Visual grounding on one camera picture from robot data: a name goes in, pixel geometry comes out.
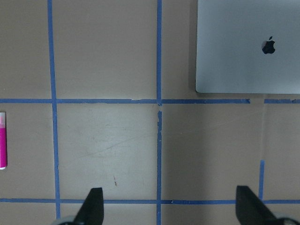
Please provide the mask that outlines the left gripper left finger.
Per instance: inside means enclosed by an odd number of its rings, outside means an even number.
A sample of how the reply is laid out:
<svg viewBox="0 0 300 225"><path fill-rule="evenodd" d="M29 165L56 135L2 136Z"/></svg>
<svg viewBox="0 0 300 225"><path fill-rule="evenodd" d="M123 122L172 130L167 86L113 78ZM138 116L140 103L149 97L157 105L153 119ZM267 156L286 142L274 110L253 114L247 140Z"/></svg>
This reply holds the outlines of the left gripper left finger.
<svg viewBox="0 0 300 225"><path fill-rule="evenodd" d="M74 225L102 225L104 199L101 187L92 188L73 220Z"/></svg>

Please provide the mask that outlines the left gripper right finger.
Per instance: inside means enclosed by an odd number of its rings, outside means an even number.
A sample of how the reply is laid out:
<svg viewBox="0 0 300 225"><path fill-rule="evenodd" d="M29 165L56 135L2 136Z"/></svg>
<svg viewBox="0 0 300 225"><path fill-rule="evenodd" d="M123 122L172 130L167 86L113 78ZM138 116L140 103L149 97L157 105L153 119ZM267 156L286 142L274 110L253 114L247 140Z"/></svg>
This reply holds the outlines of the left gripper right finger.
<svg viewBox="0 0 300 225"><path fill-rule="evenodd" d="M248 186L236 187L235 214L241 225L271 225L277 221Z"/></svg>

